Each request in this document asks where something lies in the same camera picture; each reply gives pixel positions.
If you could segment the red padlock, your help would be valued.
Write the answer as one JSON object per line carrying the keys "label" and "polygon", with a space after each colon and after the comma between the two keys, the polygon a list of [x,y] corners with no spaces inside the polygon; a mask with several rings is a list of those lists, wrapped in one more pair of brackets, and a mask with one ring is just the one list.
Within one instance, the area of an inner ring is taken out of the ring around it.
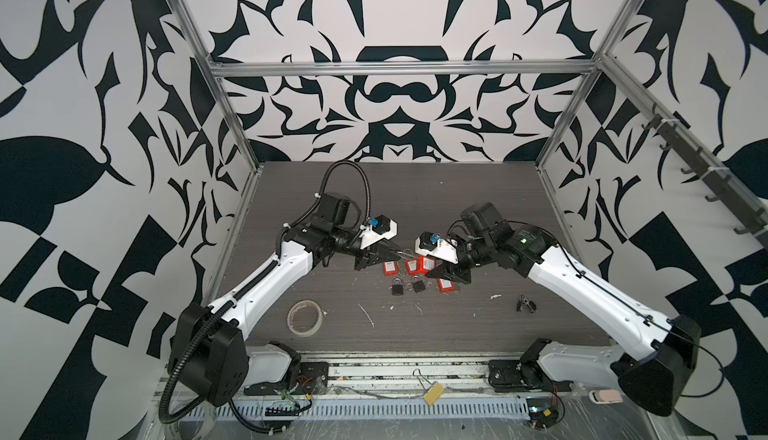
{"label": "red padlock", "polygon": [[437,284],[441,293],[449,293],[455,290],[454,284],[449,280],[438,279]]}
{"label": "red padlock", "polygon": [[418,272],[420,274],[426,275],[430,271],[432,271],[437,262],[434,258],[429,256],[420,256],[418,259]]}
{"label": "red padlock", "polygon": [[418,275],[420,270],[420,260],[418,258],[408,259],[405,261],[405,268],[409,275]]}
{"label": "red padlock", "polygon": [[399,267],[396,261],[386,261],[382,266],[385,276],[395,276],[399,273]]}

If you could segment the small black padlock back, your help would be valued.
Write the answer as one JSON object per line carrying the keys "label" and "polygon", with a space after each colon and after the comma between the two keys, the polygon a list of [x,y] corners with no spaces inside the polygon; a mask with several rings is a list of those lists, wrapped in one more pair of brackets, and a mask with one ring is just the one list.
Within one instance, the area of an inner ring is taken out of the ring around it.
{"label": "small black padlock back", "polygon": [[400,277],[395,277],[391,284],[391,294],[393,296],[402,296],[405,293],[405,284]]}

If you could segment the small black padlock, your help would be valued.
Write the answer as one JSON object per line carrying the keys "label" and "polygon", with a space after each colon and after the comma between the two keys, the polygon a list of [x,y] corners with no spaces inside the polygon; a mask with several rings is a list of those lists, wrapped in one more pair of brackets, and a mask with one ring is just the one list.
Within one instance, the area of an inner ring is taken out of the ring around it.
{"label": "small black padlock", "polygon": [[421,293],[426,290],[426,284],[420,275],[411,277],[411,286],[415,293]]}
{"label": "small black padlock", "polygon": [[395,277],[391,284],[391,294],[393,296],[402,296],[405,293],[405,284],[400,277]]}

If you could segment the small black padlock front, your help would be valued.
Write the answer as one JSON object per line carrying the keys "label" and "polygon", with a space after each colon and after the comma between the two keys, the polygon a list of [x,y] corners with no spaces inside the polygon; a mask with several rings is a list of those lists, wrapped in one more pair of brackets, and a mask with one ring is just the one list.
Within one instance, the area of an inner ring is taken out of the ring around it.
{"label": "small black padlock front", "polygon": [[426,284],[420,275],[411,277],[411,286],[415,293],[421,293],[426,290]]}

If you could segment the red padlock front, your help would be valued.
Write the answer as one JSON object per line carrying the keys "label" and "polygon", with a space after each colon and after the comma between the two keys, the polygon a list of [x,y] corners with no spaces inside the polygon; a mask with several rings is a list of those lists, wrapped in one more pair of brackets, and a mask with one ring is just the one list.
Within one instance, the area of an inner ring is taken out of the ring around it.
{"label": "red padlock front", "polygon": [[437,284],[441,293],[449,293],[455,290],[454,284],[449,280],[438,279]]}

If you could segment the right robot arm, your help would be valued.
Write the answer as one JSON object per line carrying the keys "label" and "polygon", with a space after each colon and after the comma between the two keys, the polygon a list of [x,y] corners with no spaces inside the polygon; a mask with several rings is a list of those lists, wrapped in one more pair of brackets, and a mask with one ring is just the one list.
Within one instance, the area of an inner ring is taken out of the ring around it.
{"label": "right robot arm", "polygon": [[460,214],[468,236],[423,232],[418,254],[438,260],[429,276],[468,284],[473,269],[495,264],[558,295],[611,339],[607,346],[537,339],[518,361],[530,388],[581,382],[621,391],[657,416],[670,415],[697,366],[701,328],[642,304],[581,264],[543,227],[505,219],[490,202]]}

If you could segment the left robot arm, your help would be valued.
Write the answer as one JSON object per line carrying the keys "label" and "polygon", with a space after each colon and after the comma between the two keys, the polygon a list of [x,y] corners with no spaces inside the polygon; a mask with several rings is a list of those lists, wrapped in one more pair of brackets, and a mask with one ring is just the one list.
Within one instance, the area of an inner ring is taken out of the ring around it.
{"label": "left robot arm", "polygon": [[343,195],[319,194],[308,218],[284,226],[275,252],[240,284],[207,306],[192,303],[184,309],[159,401],[163,422],[178,420],[202,402],[222,406],[243,387],[296,385],[301,357],[295,350],[278,342],[247,350],[259,320],[298,280],[336,254],[352,257],[357,270],[399,258],[396,221],[380,215],[347,227],[351,204]]}

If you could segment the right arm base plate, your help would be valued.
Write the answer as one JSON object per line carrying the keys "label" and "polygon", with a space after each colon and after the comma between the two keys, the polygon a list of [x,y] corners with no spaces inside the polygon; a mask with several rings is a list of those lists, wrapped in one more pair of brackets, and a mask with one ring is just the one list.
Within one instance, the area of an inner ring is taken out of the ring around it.
{"label": "right arm base plate", "polygon": [[488,383],[497,393],[571,392],[568,381],[554,381],[533,361],[491,360]]}

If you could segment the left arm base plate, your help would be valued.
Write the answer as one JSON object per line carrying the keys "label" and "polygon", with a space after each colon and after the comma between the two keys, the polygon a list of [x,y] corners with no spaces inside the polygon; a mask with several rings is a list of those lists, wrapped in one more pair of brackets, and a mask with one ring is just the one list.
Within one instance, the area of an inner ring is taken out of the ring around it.
{"label": "left arm base plate", "polygon": [[294,363],[281,380],[246,386],[244,394],[246,396],[268,396],[281,393],[322,394],[327,391],[329,367],[328,362],[322,361]]}

